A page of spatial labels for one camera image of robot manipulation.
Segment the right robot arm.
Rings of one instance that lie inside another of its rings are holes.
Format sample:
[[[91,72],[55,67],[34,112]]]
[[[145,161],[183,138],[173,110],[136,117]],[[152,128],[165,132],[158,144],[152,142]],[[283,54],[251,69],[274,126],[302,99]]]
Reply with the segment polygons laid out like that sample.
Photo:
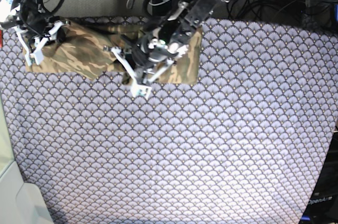
[[[60,17],[55,14],[61,8],[65,0],[59,0],[53,10],[45,7],[44,0],[1,0],[1,30],[9,30],[18,27],[17,33],[21,33],[28,44],[36,39],[47,39],[47,43],[59,40],[63,34],[57,30],[50,33]]]

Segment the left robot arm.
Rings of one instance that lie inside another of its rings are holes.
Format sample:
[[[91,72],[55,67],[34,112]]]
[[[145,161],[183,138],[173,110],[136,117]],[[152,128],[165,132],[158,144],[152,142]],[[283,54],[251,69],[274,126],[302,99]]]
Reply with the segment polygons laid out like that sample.
[[[153,78],[157,79],[187,52],[198,28],[222,2],[230,0],[176,0],[164,16],[150,16],[141,37],[132,40],[122,36],[130,52],[122,53],[120,63],[136,80],[144,79],[155,66],[163,63],[154,73]]]

